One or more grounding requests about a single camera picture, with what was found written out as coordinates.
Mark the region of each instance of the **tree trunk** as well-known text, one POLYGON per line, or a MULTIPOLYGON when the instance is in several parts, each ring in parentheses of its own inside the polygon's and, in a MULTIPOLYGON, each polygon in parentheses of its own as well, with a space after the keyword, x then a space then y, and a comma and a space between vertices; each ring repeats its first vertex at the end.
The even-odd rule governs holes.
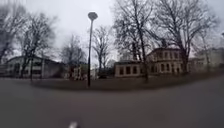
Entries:
POLYGON ((74 72, 73 66, 69 65, 69 80, 73 80, 73 72, 74 72))
POLYGON ((23 64, 22 64, 22 70, 21 70, 21 72, 20 72, 20 78, 23 78, 23 75, 24 75, 24 71, 25 71, 25 69, 26 69, 26 66, 27 66, 27 64, 29 64, 29 59, 27 60, 27 57, 24 57, 23 58, 23 64))
POLYGON ((102 74, 102 61, 99 61, 99 76, 102 74))
POLYGON ((103 70, 105 70, 106 69, 106 63, 103 63, 103 70))
POLYGON ((142 62, 142 56, 140 50, 138 50, 138 58, 139 58, 138 60, 142 62))
POLYGON ((31 58, 31 64, 30 64, 30 80, 33 81, 33 56, 31 58))
POLYGON ((210 60, 209 60, 209 55, 208 55, 208 49, 206 46, 206 41, 205 38, 202 37, 203 40, 203 45, 204 45, 204 50, 205 50, 205 57, 206 57, 206 62, 207 62, 207 71, 210 72, 210 60))
POLYGON ((142 30, 140 29, 139 23, 137 23, 137 28, 138 28, 138 33, 140 36, 141 40, 141 48, 142 48, 142 56, 143 56, 143 66, 144 66, 144 77, 145 77, 145 82, 148 83, 149 77, 148 77, 148 64, 147 64, 147 58, 146 58, 146 53, 145 53, 145 44, 144 44, 144 39, 143 39, 143 33, 142 30))
POLYGON ((136 44, 133 42, 132 43, 132 52, 133 52, 133 60, 138 60, 137 59, 137 48, 136 48, 136 44))
POLYGON ((2 56, 0 56, 0 64, 2 64, 2 56))
POLYGON ((183 62, 182 66, 183 75, 185 76, 188 74, 188 55, 186 55, 185 51, 182 51, 182 62, 183 62))

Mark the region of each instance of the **window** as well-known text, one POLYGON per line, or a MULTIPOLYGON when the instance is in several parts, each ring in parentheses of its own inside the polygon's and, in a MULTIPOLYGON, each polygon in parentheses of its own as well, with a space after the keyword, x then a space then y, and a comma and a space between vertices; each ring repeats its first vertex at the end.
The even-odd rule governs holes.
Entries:
POLYGON ((120 68, 120 75, 124 75, 124 68, 123 67, 120 68))
POLYGON ((162 58, 163 58, 163 54, 162 54, 162 52, 158 52, 158 53, 157 53, 157 56, 158 56, 159 59, 162 59, 162 58))
POLYGON ((184 65, 183 64, 180 64, 180 67, 181 67, 182 70, 184 69, 184 65))
POLYGON ((181 53, 179 53, 179 58, 180 58, 180 59, 182 58, 182 55, 181 55, 181 53))
POLYGON ((133 67, 133 74, 137 74, 137 67, 136 66, 133 67))
POLYGON ((126 67, 126 74, 131 74, 131 68, 130 67, 126 67))
POLYGON ((33 74, 39 75, 41 74, 41 70, 33 70, 33 74))
POLYGON ((173 73, 173 74, 175 73, 175 70, 174 70, 174 68, 172 68, 172 73, 173 73))
POLYGON ((143 74, 143 73, 144 73, 144 71, 143 71, 143 69, 142 69, 142 68, 141 68, 140 72, 141 72, 141 74, 143 74))
POLYGON ((175 59, 178 59, 178 54, 174 53, 174 57, 175 57, 175 59))
POLYGON ((179 68, 177 68, 177 73, 180 74, 180 69, 179 68))
POLYGON ((154 67, 153 66, 151 67, 151 72, 154 73, 154 67))
POLYGON ((170 65, 169 64, 166 65, 166 69, 167 69, 167 71, 170 71, 170 65))
POLYGON ((14 66, 14 72, 16 74, 19 74, 19 70, 20 70, 20 64, 19 63, 16 63, 15 66, 14 66))
POLYGON ((203 63, 202 63, 202 62, 197 62, 197 65, 198 65, 198 66, 202 66, 203 63))
POLYGON ((168 53, 165 52, 164 54, 165 54, 165 59, 167 59, 168 58, 168 53))
POLYGON ((172 54, 172 52, 170 52, 170 59, 173 59, 173 54, 172 54))
POLYGON ((161 64, 161 71, 164 71, 164 64, 161 64))
POLYGON ((157 61, 158 60, 158 55, 154 55, 154 61, 157 61))
POLYGON ((42 66, 42 63, 41 63, 41 62, 35 62, 35 63, 33 64, 33 66, 42 66))
POLYGON ((28 74, 28 70, 25 70, 25 71, 24 71, 24 74, 28 74))
POLYGON ((155 73, 157 72, 157 67, 155 67, 155 73))

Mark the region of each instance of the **yellow building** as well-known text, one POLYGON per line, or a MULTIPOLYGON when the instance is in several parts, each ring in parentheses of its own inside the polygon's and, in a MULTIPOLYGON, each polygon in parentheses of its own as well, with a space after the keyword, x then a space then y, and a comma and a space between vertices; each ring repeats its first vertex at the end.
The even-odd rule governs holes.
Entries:
POLYGON ((181 74, 183 72, 181 51, 174 48, 157 48, 148 56, 149 74, 181 74))
MULTIPOLYGON (((148 73, 153 75, 179 75, 183 73, 181 51, 177 48, 157 48, 147 55, 148 73)), ((115 77, 137 77, 143 75, 139 61, 115 64, 115 77)))
POLYGON ((142 74, 142 64, 140 61, 115 63, 115 77, 140 77, 142 74))

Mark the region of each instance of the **white building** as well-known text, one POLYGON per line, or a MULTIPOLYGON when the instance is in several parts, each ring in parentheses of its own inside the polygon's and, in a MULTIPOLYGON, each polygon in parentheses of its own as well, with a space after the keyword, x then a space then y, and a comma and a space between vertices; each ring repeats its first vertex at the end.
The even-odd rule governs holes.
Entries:
MULTIPOLYGON (((7 61, 7 76, 19 77, 22 72, 24 57, 14 57, 7 61)), ((63 64, 52 61, 50 59, 43 59, 35 57, 33 60, 32 74, 34 78, 52 78, 61 77, 63 73, 63 64)), ((23 76, 29 77, 31 74, 31 62, 29 62, 24 70, 23 76)))
POLYGON ((209 59, 209 66, 212 68, 219 67, 221 65, 224 65, 224 49, 223 48, 211 48, 207 51, 200 51, 196 53, 196 58, 203 59, 204 66, 207 65, 207 58, 206 58, 206 52, 208 54, 209 59))
POLYGON ((3 77, 5 75, 5 72, 5 65, 0 65, 0 77, 3 77))
POLYGON ((198 73, 207 71, 207 64, 203 58, 190 58, 189 59, 189 72, 198 73))

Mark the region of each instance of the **lamp head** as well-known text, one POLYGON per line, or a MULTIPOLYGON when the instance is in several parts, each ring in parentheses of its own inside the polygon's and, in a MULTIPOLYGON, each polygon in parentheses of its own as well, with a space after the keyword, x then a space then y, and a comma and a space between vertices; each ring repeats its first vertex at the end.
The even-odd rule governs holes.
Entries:
POLYGON ((90 13, 88 14, 88 17, 89 17, 89 19, 90 19, 91 21, 93 21, 93 20, 95 20, 95 19, 98 18, 98 15, 97 15, 95 12, 90 12, 90 13))

